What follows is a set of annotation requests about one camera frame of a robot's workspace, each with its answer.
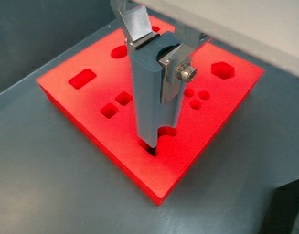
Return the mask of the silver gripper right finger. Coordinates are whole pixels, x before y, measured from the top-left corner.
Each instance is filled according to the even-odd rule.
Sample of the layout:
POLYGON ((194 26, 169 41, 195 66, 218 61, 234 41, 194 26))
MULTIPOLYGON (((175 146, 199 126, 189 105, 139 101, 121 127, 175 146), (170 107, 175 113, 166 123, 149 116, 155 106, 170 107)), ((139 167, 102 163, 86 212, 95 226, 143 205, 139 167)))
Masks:
POLYGON ((174 35, 179 44, 159 59, 165 69, 162 104, 167 104, 179 94, 181 86, 193 81, 197 69, 191 65, 191 55, 211 39, 187 25, 177 25, 174 35))

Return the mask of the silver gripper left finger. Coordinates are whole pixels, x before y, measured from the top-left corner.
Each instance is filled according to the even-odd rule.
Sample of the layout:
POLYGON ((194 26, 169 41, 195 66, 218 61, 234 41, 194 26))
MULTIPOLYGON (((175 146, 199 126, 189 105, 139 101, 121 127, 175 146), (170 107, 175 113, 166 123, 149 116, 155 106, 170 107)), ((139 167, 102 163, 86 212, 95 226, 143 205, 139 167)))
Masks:
POLYGON ((127 0, 110 0, 110 5, 126 36, 129 48, 138 50, 159 36, 151 29, 147 8, 138 5, 129 9, 127 0))

